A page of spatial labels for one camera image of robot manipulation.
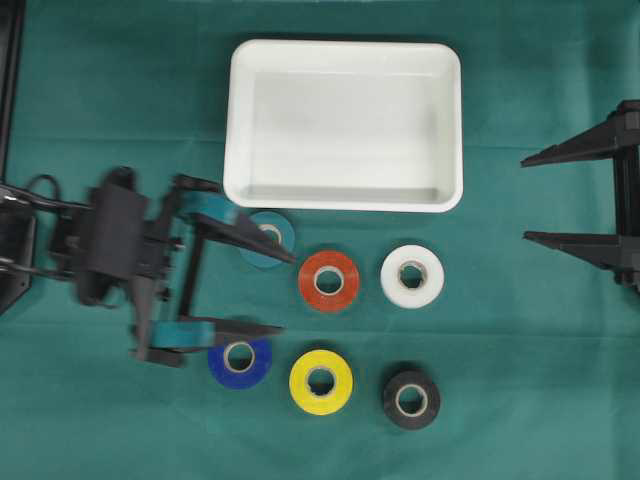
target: black cable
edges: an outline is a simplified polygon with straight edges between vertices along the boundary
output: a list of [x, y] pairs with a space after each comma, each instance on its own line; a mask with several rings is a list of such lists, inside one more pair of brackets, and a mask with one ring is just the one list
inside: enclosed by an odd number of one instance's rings
[[62, 193], [61, 193], [62, 190], [60, 188], [60, 184], [58, 183], [58, 180], [56, 180], [55, 177], [52, 177], [51, 175], [47, 175], [47, 174], [36, 175], [35, 177], [33, 177], [31, 180], [27, 182], [24, 189], [32, 191], [35, 188], [35, 186], [38, 184], [38, 182], [40, 182], [41, 180], [46, 180], [51, 184], [51, 186], [53, 187], [53, 198], [55, 200], [60, 200], [62, 198]]
[[16, 198], [29, 201], [35, 208], [48, 212], [57, 212], [59, 210], [91, 210], [91, 206], [84, 203], [63, 202], [61, 200], [52, 200], [37, 193], [30, 192], [24, 188], [18, 188], [5, 183], [0, 183], [0, 188], [8, 190]]
[[72, 275], [61, 273], [57, 270], [48, 270], [48, 269], [40, 269], [36, 267], [27, 267], [26, 265], [19, 265], [17, 263], [13, 263], [12, 260], [8, 258], [0, 257], [0, 271], [5, 271], [7, 273], [17, 272], [17, 273], [26, 273], [28, 275], [35, 275], [37, 277], [45, 277], [51, 278], [54, 280], [58, 280], [61, 282], [68, 282], [73, 279]]

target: table surface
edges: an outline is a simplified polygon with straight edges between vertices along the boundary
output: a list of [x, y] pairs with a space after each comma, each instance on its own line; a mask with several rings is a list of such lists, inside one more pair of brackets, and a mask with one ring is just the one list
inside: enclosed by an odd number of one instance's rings
[[[35, 281], [0, 318], [0, 474], [6, 478], [602, 479], [640, 469], [640, 299], [612, 275], [521, 239], [526, 229], [611, 232], [611, 162], [519, 161], [637, 98], [635, 1], [325, 2], [30, 0], [8, 180], [57, 176], [66, 199], [116, 165], [157, 199], [176, 172], [221, 180], [229, 61], [250, 38], [440, 42], [462, 62], [464, 196], [446, 214], [284, 212], [300, 261], [332, 247], [362, 291], [312, 311], [299, 266], [258, 271], [210, 244], [196, 314], [279, 324], [267, 378], [227, 390], [196, 354], [181, 370], [132, 361], [128, 307], [78, 305]], [[44, 251], [51, 219], [42, 217]], [[432, 249], [437, 301], [384, 297], [394, 247]], [[44, 262], [44, 255], [38, 258]], [[293, 361], [328, 346], [355, 388], [335, 415], [292, 402]], [[420, 364], [442, 394], [405, 432], [381, 386]]]

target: yellow tape roll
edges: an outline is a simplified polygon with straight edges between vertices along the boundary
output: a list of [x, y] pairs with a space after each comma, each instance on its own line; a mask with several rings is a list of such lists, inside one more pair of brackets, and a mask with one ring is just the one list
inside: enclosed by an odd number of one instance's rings
[[[309, 375], [317, 369], [333, 375], [333, 388], [326, 395], [316, 395], [309, 386]], [[347, 362], [329, 350], [312, 350], [302, 355], [289, 375], [291, 397], [298, 406], [313, 415], [329, 415], [340, 410], [353, 390], [353, 375]]]

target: black clamp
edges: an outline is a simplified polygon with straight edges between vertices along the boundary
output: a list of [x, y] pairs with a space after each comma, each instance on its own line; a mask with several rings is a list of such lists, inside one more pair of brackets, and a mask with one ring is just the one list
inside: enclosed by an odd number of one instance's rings
[[613, 159], [616, 233], [526, 231], [524, 238], [614, 272], [617, 283], [640, 291], [640, 100], [625, 100], [607, 120], [521, 162], [523, 167]]

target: black tape roll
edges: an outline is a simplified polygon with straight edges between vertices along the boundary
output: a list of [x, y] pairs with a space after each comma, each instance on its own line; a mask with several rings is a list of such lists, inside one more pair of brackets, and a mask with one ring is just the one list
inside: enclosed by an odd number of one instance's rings
[[[422, 397], [416, 412], [405, 412], [400, 405], [400, 394], [414, 387]], [[429, 425], [440, 410], [440, 392], [435, 383], [418, 370], [398, 373], [389, 380], [383, 392], [384, 413], [393, 423], [407, 430], [418, 430]]]

